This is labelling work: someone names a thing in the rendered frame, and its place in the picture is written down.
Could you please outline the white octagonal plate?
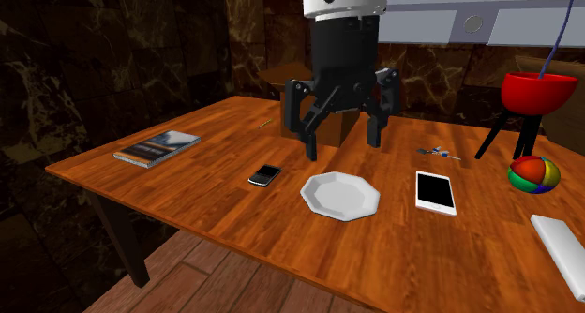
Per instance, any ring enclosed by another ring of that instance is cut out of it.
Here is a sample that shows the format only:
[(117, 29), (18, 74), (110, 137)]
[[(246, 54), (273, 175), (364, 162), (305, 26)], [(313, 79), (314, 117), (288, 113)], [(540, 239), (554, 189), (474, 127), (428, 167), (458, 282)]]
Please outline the white octagonal plate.
[(381, 196), (365, 179), (338, 171), (309, 177), (300, 194), (313, 213), (344, 222), (374, 215)]

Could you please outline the white flat rectangular device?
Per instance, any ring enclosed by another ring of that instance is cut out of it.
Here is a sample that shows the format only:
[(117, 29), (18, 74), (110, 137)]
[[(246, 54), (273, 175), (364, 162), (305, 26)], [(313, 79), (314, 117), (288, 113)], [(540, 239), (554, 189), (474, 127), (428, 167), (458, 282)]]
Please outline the white flat rectangular device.
[(568, 288), (585, 303), (585, 247), (562, 220), (532, 215), (531, 222)]

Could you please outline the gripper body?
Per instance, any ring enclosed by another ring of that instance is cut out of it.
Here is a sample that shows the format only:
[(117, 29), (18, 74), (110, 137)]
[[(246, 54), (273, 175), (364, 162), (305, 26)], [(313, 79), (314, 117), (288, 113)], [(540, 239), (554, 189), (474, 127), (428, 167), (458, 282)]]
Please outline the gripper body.
[(311, 110), (318, 115), (363, 107), (379, 115), (372, 90), (377, 83), (375, 62), (380, 17), (345, 17), (311, 25), (314, 95)]

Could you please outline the book with dark cover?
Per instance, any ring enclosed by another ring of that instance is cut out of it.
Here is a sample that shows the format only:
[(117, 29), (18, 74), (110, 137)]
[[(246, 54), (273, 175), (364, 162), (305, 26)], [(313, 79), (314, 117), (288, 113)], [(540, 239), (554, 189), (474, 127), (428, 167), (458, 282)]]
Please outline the book with dark cover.
[(112, 155), (116, 159), (149, 169), (200, 141), (199, 136), (168, 130)]

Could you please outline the black mobile phone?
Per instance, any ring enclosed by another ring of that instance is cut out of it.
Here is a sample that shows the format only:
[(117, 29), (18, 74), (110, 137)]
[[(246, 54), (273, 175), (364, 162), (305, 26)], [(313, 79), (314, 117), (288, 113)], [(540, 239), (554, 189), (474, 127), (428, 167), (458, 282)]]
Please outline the black mobile phone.
[(280, 172), (280, 167), (264, 164), (247, 181), (254, 186), (268, 186)]

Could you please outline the small grey and blue tool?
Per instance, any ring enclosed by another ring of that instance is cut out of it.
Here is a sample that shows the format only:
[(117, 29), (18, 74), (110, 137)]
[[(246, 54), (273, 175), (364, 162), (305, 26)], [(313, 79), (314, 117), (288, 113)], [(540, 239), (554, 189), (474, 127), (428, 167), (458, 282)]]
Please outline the small grey and blue tool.
[(451, 156), (448, 150), (443, 150), (441, 148), (441, 146), (432, 148), (431, 150), (426, 150), (423, 148), (419, 148), (417, 149), (417, 152), (423, 155), (427, 155), (427, 154), (431, 154), (431, 155), (436, 155), (436, 156), (440, 156), (440, 157), (448, 157), (448, 158), (453, 158), (453, 159), (457, 159), (459, 160), (459, 157), (456, 156)]

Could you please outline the multicoloured ball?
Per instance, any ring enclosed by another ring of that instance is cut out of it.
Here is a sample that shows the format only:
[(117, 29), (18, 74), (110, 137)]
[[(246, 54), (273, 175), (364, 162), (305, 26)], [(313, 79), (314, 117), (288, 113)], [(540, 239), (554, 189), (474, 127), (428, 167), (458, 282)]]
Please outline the multicoloured ball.
[(523, 156), (510, 164), (507, 177), (516, 189), (542, 194), (554, 189), (561, 180), (559, 168), (549, 159), (541, 156)]

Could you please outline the white tablet with black screen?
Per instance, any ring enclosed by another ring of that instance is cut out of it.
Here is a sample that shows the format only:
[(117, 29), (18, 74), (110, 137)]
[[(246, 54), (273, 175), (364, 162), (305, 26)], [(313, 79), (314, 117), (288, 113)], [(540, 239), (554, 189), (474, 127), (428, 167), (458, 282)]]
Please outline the white tablet with black screen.
[(430, 172), (417, 171), (415, 207), (442, 215), (456, 216), (457, 207), (450, 178)]

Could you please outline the wooden table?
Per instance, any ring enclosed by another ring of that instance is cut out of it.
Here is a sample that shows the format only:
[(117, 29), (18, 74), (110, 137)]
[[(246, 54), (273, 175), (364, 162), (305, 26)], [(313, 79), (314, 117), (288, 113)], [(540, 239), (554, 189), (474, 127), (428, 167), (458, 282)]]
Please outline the wooden table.
[[(300, 142), (280, 136), (278, 117), (275, 101), (231, 97), (48, 172), (374, 309), (585, 313), (531, 223), (532, 215), (560, 219), (585, 245), (585, 156), (539, 138), (535, 153), (552, 160), (562, 180), (530, 195), (507, 180), (513, 132), (499, 134), (475, 159), (487, 135), (481, 127), (393, 117), (372, 148), (361, 117), (340, 147), (322, 146), (309, 161)], [(168, 130), (201, 141), (149, 169), (113, 157)], [(459, 160), (417, 152), (438, 146)], [(268, 186), (250, 184), (264, 164), (280, 174)], [(331, 171), (378, 190), (377, 212), (349, 222), (313, 213), (300, 190)], [(456, 216), (415, 207), (417, 171), (450, 178)]]

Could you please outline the red plant pot on stand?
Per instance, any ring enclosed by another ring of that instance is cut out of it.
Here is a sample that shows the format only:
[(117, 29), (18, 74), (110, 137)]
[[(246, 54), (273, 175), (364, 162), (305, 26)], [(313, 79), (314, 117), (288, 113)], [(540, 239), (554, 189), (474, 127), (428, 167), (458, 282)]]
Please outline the red plant pot on stand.
[(482, 157), (503, 125), (513, 115), (523, 118), (513, 159), (531, 156), (542, 117), (558, 110), (574, 93), (578, 86), (577, 78), (546, 73), (562, 42), (574, 2), (575, 0), (568, 2), (562, 28), (540, 72), (513, 72), (505, 75), (501, 90), (502, 114), (478, 149), (475, 159)]

